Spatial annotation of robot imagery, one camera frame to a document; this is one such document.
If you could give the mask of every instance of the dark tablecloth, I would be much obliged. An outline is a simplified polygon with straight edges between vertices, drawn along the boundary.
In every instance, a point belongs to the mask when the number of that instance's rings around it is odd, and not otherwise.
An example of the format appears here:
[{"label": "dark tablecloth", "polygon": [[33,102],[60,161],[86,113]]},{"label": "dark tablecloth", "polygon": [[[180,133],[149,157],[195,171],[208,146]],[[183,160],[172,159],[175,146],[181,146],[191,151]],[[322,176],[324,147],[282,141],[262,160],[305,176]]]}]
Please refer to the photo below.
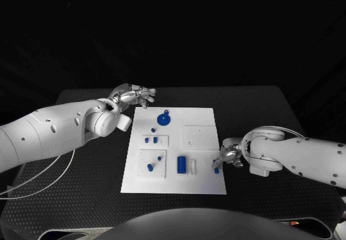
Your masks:
[{"label": "dark tablecloth", "polygon": [[[69,89],[56,104],[105,98],[110,89]],[[213,108],[219,143],[242,137],[259,126],[302,132],[281,90],[275,86],[157,88],[151,107]],[[123,114],[133,117],[133,106]],[[335,188],[289,173],[268,177],[224,164],[226,195],[121,193],[131,127],[99,137],[74,151],[70,167],[56,184],[38,194],[8,200],[0,218],[8,240],[37,239],[50,229],[113,227],[146,213],[174,208],[217,208],[272,220],[315,218],[332,231],[343,213]],[[61,174],[72,153],[11,197],[41,189]],[[17,183],[33,177],[53,159],[25,164]]]}]

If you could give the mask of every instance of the cable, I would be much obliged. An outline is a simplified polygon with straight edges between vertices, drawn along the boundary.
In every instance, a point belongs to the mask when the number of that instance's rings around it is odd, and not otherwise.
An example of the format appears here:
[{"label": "cable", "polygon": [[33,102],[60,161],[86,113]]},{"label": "cable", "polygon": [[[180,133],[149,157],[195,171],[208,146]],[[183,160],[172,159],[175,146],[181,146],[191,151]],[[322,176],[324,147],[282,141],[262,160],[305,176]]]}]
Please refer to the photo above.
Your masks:
[{"label": "cable", "polygon": [[294,134],[295,136],[304,138],[304,136],[302,136],[298,132],[295,132],[295,131],[292,131],[291,129],[283,128],[283,127],[281,127],[281,126],[262,126],[260,128],[275,128],[275,129],[283,130],[283,131],[286,131],[288,133]]},{"label": "cable", "polygon": [[21,184],[18,184],[15,187],[12,187],[11,189],[0,192],[0,195],[8,193],[10,191],[12,191],[14,189],[17,189],[18,187],[21,187],[22,185],[25,185],[50,167],[51,165],[56,163],[57,159],[60,158],[60,156],[57,156],[57,158],[53,160],[53,162],[50,163],[50,165],[41,170],[41,172],[33,176],[27,181],[24,181]]},{"label": "cable", "polygon": [[43,188],[43,189],[40,189],[37,192],[34,192],[34,193],[31,193],[31,194],[28,194],[28,195],[25,195],[25,196],[18,196],[18,197],[1,197],[0,198],[0,200],[12,200],[12,199],[22,199],[22,198],[25,198],[25,197],[30,197],[31,195],[34,195],[34,194],[37,194],[37,193],[40,193],[41,191],[44,191],[56,182],[57,182],[57,180],[60,179],[60,177],[63,176],[63,174],[64,174],[64,172],[67,171],[67,169],[69,169],[69,166],[70,166],[70,163],[72,163],[72,160],[73,160],[73,156],[74,156],[74,150],[73,150],[73,153],[72,153],[72,157],[70,157],[70,160],[69,160],[69,163],[67,163],[67,166],[66,166],[66,168],[64,168],[64,170],[63,170],[63,172],[61,172],[61,174],[60,174],[60,176],[54,179],[54,181]]}]

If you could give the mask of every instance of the black background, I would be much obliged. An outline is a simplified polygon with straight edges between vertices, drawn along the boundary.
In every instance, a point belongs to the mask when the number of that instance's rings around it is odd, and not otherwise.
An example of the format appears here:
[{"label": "black background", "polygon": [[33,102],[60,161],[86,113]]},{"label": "black background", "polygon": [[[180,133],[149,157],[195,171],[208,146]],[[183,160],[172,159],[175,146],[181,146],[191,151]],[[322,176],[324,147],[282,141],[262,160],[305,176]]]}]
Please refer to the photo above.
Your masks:
[{"label": "black background", "polygon": [[344,3],[47,1],[1,11],[0,124],[64,89],[276,85],[306,135],[346,142]]}]

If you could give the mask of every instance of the blue shape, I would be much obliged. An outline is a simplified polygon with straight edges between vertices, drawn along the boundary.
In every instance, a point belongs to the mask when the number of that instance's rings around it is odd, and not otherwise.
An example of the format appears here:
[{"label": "blue shape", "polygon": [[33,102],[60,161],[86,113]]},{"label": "blue shape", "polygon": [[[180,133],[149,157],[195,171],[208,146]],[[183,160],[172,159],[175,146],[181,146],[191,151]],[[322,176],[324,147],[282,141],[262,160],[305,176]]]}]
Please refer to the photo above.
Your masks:
[{"label": "blue shape", "polygon": [[146,165],[146,170],[148,170],[149,172],[152,172],[152,165],[151,165],[151,164]]},{"label": "blue shape", "polygon": [[177,157],[177,173],[185,174],[185,157],[184,156]]},{"label": "blue shape", "polygon": [[217,173],[219,173],[219,168],[216,167],[216,168],[213,169],[213,171],[214,171],[214,173],[217,174]]},{"label": "blue shape", "polygon": [[161,115],[158,115],[158,117],[157,117],[157,123],[161,126],[165,126],[170,124],[170,122],[171,122],[171,118],[168,116],[168,110],[164,110],[164,113]]}]

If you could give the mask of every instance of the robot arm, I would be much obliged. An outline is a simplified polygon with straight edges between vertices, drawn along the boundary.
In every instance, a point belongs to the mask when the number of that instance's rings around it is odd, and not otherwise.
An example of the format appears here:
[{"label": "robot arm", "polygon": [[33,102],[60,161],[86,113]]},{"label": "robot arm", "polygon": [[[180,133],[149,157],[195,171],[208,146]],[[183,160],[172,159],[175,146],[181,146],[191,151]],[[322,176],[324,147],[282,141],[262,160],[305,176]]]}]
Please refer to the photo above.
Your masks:
[{"label": "robot arm", "polygon": [[146,108],[154,93],[154,89],[125,83],[108,98],[44,107],[0,126],[0,172],[70,152],[116,127],[126,131],[132,120],[121,112],[128,104],[141,103]]},{"label": "robot arm", "polygon": [[308,137],[283,138],[281,130],[259,127],[242,139],[224,139],[213,168],[221,162],[242,167],[242,155],[252,174],[266,177],[269,171],[279,171],[283,166],[295,175],[346,188],[344,145]]}]

